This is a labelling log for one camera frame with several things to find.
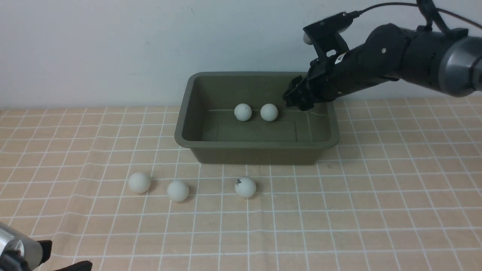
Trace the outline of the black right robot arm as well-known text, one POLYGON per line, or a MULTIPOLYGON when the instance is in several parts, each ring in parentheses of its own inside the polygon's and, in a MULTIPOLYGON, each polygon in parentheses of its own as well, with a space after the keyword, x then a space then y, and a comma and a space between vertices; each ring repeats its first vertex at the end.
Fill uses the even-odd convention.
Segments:
POLYGON ((403 80, 451 97, 481 91, 481 38, 451 39, 440 32, 386 24, 366 42, 325 60, 314 60, 283 94, 287 107, 309 110, 386 82, 403 80))

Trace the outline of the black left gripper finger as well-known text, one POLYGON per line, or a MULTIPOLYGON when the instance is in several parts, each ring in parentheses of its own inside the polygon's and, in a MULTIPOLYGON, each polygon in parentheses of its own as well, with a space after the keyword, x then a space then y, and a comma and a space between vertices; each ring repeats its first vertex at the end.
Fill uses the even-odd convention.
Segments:
POLYGON ((89 260, 79 261, 72 265, 56 269, 55 271, 91 271, 93 263, 89 260))
POLYGON ((41 245, 42 258, 40 264, 44 264, 50 259, 52 253, 53 241, 52 240, 39 240, 37 241, 41 245))

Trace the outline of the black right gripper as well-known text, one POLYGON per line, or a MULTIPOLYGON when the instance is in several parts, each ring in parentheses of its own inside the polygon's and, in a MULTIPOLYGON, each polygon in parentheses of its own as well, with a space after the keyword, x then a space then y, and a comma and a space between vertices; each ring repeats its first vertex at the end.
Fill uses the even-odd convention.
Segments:
POLYGON ((315 102, 331 102, 339 97, 397 82, 405 50, 404 41, 367 41, 351 50, 346 43, 334 46, 312 42, 318 59, 307 74, 292 79, 283 94, 287 108, 307 111, 315 102))

